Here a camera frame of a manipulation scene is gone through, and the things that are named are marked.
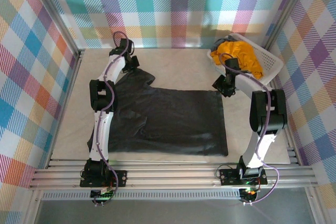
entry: cable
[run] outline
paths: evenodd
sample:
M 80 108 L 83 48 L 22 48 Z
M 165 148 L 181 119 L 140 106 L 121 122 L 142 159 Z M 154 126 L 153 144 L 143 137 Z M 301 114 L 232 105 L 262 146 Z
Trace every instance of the cable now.
M 227 52 L 222 53 L 222 54 L 220 55 L 220 57 L 223 56 L 223 55 L 228 55 L 228 56 L 230 56 L 231 58 L 234 58 L 231 54 L 228 54 Z
M 231 166 L 226 165 L 226 164 L 223 164 L 223 165 L 220 165 L 219 167 L 217 167 L 217 169 L 216 169 L 216 171 L 215 171 L 215 177 L 217 177 L 217 178 L 219 178 L 219 179 L 221 179 L 221 178 L 217 176 L 217 172 L 218 172 L 218 169 L 221 168 L 222 166 L 227 166 L 227 167 L 229 167 L 230 169 L 233 169 Z
M 276 167 L 271 166 L 271 165 L 268 165 L 268 164 L 266 164 L 263 160 L 261 160 L 261 157 L 259 156 L 259 153 L 258 153 L 258 150 L 259 150 L 259 146 L 260 146 L 261 140 L 263 139 L 263 137 L 264 137 L 265 134 L 266 134 L 267 126 L 268 126 L 269 118 L 270 118 L 270 114 L 271 114 L 271 94 L 270 94 L 269 90 L 267 89 L 267 87 L 266 87 L 265 85 L 263 85 L 260 81 L 258 81 L 257 79 L 255 79 L 253 76 L 250 76 L 250 75 L 248 75 L 248 74 L 246 74 L 246 73 L 244 73 L 244 72 L 242 72 L 242 71 L 238 71 L 238 70 L 235 70 L 235 69 L 233 69 L 233 68 L 230 68 L 230 67 L 226 66 L 226 65 L 224 64 L 224 62 L 222 61 L 222 56 L 223 56 L 223 55 L 228 55 L 228 54 L 227 54 L 227 53 L 223 53 L 223 54 L 221 54 L 221 55 L 219 56 L 219 61 L 221 62 L 221 64 L 223 65 L 223 67 L 225 67 L 226 69 L 232 71 L 233 73 L 242 74 L 244 77 L 246 77 L 246 78 L 248 78 L 248 79 L 254 81 L 254 82 L 257 83 L 262 89 L 264 89 L 264 90 L 266 91 L 266 93 L 267 93 L 267 113 L 266 113 L 265 127 L 264 127 L 264 129 L 263 129 L 263 131 L 262 131 L 262 133 L 261 133 L 261 135 L 260 135 L 260 139 L 259 139 L 259 141 L 258 141 L 258 143 L 257 143 L 256 149 L 255 149 L 255 153 L 256 153 L 258 159 L 261 161 L 261 163 L 262 163 L 263 165 L 265 165 L 265 166 L 268 167 L 268 168 L 274 169 L 274 170 L 276 171 L 276 173 L 277 173 L 277 179 L 276 179 L 274 185 L 272 186 L 272 188 L 270 189 L 270 191 L 269 191 L 268 193 L 266 193 L 266 194 L 265 194 L 263 197 L 261 197 L 260 199 L 255 200 L 255 201 L 253 201 L 253 202 L 250 202 L 250 205 L 252 205 L 252 203 L 258 203 L 258 202 L 262 201 L 263 199 L 267 198 L 267 197 L 274 191 L 274 189 L 276 188 L 276 186 L 278 185 L 279 178 L 280 178 L 279 170 L 276 169 Z
M 109 169 L 110 171 L 113 172 L 113 174 L 114 174 L 114 176 L 115 176 L 115 178 L 116 178 L 116 185 L 115 185 L 116 187 L 115 187 L 115 190 L 114 190 L 112 196 L 111 196 L 107 201 L 104 202 L 105 204 L 107 204 L 108 202 L 110 202 L 111 199 L 114 197 L 114 195 L 116 194 L 116 192 L 117 192 L 117 190 L 118 190 L 118 184 L 119 184 L 118 176 L 117 176 L 115 170 L 114 170 L 114 169 L 112 168 L 112 166 L 107 162 L 107 160 L 105 159 L 105 157 L 104 157 L 104 155 L 103 155 L 103 153 L 101 152 L 100 147 L 99 147 L 99 145 L 100 145 L 100 143 L 99 143 L 99 126 L 100 126 L 100 123 L 101 123 L 102 114 L 103 114 L 103 112 L 104 112 L 105 110 L 107 110 L 109 107 L 111 107 L 112 104 L 113 104 L 113 102 L 114 102 L 114 91 L 113 91 L 111 85 L 109 85 L 109 83 L 107 82 L 106 77 L 107 77 L 107 73 L 108 73 L 108 71 L 110 70 L 111 66 L 112 66 L 118 59 L 120 59 L 120 58 L 122 57 L 122 55 L 128 50 L 128 45 L 129 45 L 128 37 L 127 37 L 127 35 L 126 35 L 125 33 L 123 33 L 122 31 L 116 31 L 116 32 L 113 33 L 113 42 L 114 42 L 114 44 L 117 46 L 117 43 L 116 43 L 116 34 L 117 34 L 117 33 L 122 34 L 122 35 L 126 38 L 127 43 L 126 43 L 126 47 L 125 47 L 124 51 L 123 51 L 122 53 L 120 53 L 119 56 L 117 56 L 117 57 L 116 57 L 116 58 L 115 58 L 115 59 L 114 59 L 114 60 L 107 66 L 107 68 L 106 68 L 106 70 L 105 70 L 103 79 L 104 79 L 105 85 L 110 89 L 110 91 L 111 91 L 111 93 L 112 93 L 112 99 L 111 99 L 110 103 L 109 103 L 105 108 L 103 108 L 103 109 L 100 111 L 99 119 L 98 119 L 98 123 L 97 123 L 97 132 L 96 132 L 96 146 L 97 146 L 98 152 L 99 152 L 101 158 L 103 159 L 104 163 L 107 165 L 108 169 Z M 93 198 L 93 202 L 95 203 L 95 206 L 104 206 L 103 203 L 98 203 L 98 202 L 96 202 L 96 197 Z
M 261 187 L 261 184 L 260 184 L 260 178 L 258 178 L 258 189 L 257 189 L 257 191 L 260 191 L 260 187 Z
M 134 42 L 132 42 L 132 45 L 133 45 L 133 51 L 131 52 L 131 55 L 134 54 L 134 51 L 135 51 L 135 45 L 134 45 Z

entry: plaid wall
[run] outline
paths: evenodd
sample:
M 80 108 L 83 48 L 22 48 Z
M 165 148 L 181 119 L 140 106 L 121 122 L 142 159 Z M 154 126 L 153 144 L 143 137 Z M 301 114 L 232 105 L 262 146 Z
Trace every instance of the plaid wall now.
M 299 0 L 272 53 L 304 164 L 312 165 L 336 223 L 336 0 Z
M 18 223 L 75 62 L 40 0 L 0 0 L 0 223 Z
M 266 44 L 269 36 L 272 34 L 272 32 L 273 32 L 273 30 L 275 28 L 275 25 L 279 21 L 280 15 L 284 11 L 284 9 L 285 9 L 285 7 L 286 7 L 286 5 L 287 5 L 288 2 L 289 2 L 289 0 L 282 0 L 281 1 L 281 4 L 279 5 L 279 8 L 278 8 L 277 12 L 274 15 L 272 23 L 270 24 L 270 26 L 269 26 L 269 28 L 268 28 L 268 30 L 266 32 L 266 35 L 265 35 L 265 37 L 264 37 L 264 39 L 263 39 L 263 41 L 261 43 L 262 46 L 264 46 Z
M 260 43 L 281 0 L 55 0 L 80 48 L 113 46 L 125 32 L 136 47 L 208 48 L 228 31 Z

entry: black t-shirt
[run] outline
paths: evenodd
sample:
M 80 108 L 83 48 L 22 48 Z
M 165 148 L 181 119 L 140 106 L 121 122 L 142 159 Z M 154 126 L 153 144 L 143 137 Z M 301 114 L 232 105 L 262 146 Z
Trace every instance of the black t-shirt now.
M 154 80 L 137 69 L 115 85 L 118 108 L 110 127 L 109 152 L 227 156 L 221 94 L 152 88 Z

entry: metal frame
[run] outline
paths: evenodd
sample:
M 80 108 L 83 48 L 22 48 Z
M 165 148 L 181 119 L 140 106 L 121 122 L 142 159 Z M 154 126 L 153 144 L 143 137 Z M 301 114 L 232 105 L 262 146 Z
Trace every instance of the metal frame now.
M 69 32 L 67 26 L 65 25 L 57 7 L 55 6 L 54 0 L 41 0 L 45 9 L 48 11 L 51 19 L 54 21 L 58 29 L 60 30 L 62 36 L 64 37 L 65 41 L 68 43 L 68 46 L 71 50 L 76 54 L 78 58 L 80 55 L 80 50 L 77 47 L 71 33 Z
M 282 10 L 280 18 L 278 22 L 275 25 L 274 30 L 270 34 L 269 38 L 266 41 L 265 49 L 269 51 L 269 49 L 272 47 L 272 45 L 275 43 L 276 39 L 278 38 L 280 31 L 283 29 L 283 26 L 285 25 L 287 19 L 291 15 L 296 3 L 298 0 L 289 0 L 285 8 Z
M 290 0 L 283 10 L 279 22 L 266 42 L 267 50 L 274 44 L 292 9 L 298 0 Z M 89 200 L 89 189 L 79 187 L 79 173 L 84 167 L 85 161 L 52 160 L 51 155 L 58 135 L 59 125 L 64 117 L 64 111 L 69 101 L 78 70 L 82 61 L 83 51 L 79 50 L 70 32 L 68 31 L 62 17 L 60 16 L 53 0 L 42 0 L 51 18 L 60 29 L 61 34 L 76 55 L 76 63 L 71 77 L 69 89 L 65 99 L 65 105 L 61 111 L 61 118 L 57 125 L 57 131 L 49 150 L 45 168 L 36 171 L 32 181 L 31 190 L 23 199 L 27 211 L 22 218 L 22 223 L 34 223 L 41 200 Z M 277 165 L 280 170 L 280 188 L 305 187 L 313 216 L 317 223 L 331 223 L 328 213 L 323 208 L 320 200 L 320 193 L 316 188 L 317 180 L 310 166 L 299 166 L 302 160 L 296 156 L 297 150 L 293 141 L 293 134 L 289 128 L 285 130 L 290 160 L 289 165 Z M 115 199 L 157 199 L 164 196 L 174 199 L 225 199 L 237 198 L 239 187 L 223 187 L 214 173 L 221 164 L 207 163 L 164 163 L 164 162 L 117 162 L 112 164 L 117 169 L 128 171 L 128 182 L 125 188 L 120 188 L 120 195 Z M 269 185 L 262 186 L 269 188 L 275 181 L 273 170 L 266 169 Z
M 56 139 L 57 139 L 57 136 L 58 136 L 58 133 L 59 133 L 60 125 L 63 121 L 64 116 L 65 116 L 65 111 L 67 109 L 67 106 L 68 106 L 68 103 L 69 103 L 69 100 L 70 100 L 70 96 L 71 96 L 72 90 L 73 90 L 74 85 L 75 85 L 75 80 L 77 78 L 79 67 L 82 63 L 84 53 L 85 53 L 85 50 L 81 50 L 80 53 L 79 53 L 79 56 L 76 58 L 75 66 L 73 68 L 73 73 L 72 73 L 72 76 L 71 76 L 71 79 L 70 79 L 69 89 L 67 91 L 67 94 L 66 94 L 66 97 L 65 97 L 65 100 L 64 100 L 64 105 L 62 106 L 61 111 L 60 111 L 60 119 L 57 122 L 56 131 L 55 131 L 55 134 L 54 134 L 54 136 L 51 140 L 51 145 L 50 145 L 50 148 L 49 148 L 49 151 L 48 151 L 48 154 L 47 154 L 47 158 L 46 158 L 46 161 L 45 161 L 45 168 L 46 169 L 48 168 L 48 164 L 49 164 L 51 156 L 53 154 L 52 152 L 53 152 L 53 150 L 55 148 L 55 145 L 56 145 Z

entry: yellow cloth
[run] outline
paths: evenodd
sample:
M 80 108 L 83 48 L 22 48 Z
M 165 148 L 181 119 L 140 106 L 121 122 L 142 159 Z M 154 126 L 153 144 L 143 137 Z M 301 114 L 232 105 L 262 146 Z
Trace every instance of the yellow cloth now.
M 217 50 L 211 53 L 211 56 L 216 65 L 221 65 L 219 56 L 224 52 L 232 55 L 235 58 L 238 58 L 240 68 L 242 70 L 250 71 L 255 78 L 260 79 L 264 76 L 263 68 L 259 64 L 259 61 L 254 54 L 253 47 L 249 43 L 245 41 L 226 41 L 220 44 Z M 225 60 L 229 58 L 229 55 L 223 55 L 221 60 L 222 62 L 225 62 Z

